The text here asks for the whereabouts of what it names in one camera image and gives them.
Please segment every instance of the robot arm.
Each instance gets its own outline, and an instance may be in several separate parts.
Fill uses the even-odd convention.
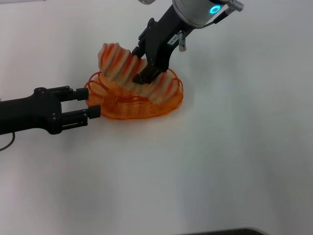
[[[151,4],[155,0],[139,0]],[[224,5],[228,8],[215,20],[210,21]],[[150,84],[161,72],[166,72],[173,50],[179,46],[186,50],[185,38],[194,30],[217,24],[234,11],[242,11],[244,5],[237,0],[173,0],[173,5],[156,22],[151,18],[147,28],[139,36],[133,54],[146,54],[148,65],[133,78],[138,84]]]

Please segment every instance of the tabletop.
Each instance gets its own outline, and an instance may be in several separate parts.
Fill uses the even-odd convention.
[[[187,37],[170,67],[183,105],[141,121],[104,117],[49,135],[16,133],[0,153],[2,235],[176,235],[250,227],[312,234],[310,0],[243,0]],[[0,98],[81,88],[102,44],[132,50],[157,0],[0,5]],[[85,108],[66,102],[63,111]],[[0,136],[6,145],[11,135]]]

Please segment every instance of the orange coil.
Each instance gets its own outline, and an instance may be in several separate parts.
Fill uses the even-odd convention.
[[[121,47],[112,51],[112,44],[104,44],[98,54],[102,72],[93,74],[85,85],[89,89],[89,106],[99,104],[103,116],[120,120],[159,117],[181,106],[183,84],[174,71],[162,73],[152,84],[135,84],[131,79],[143,70],[146,61]]]

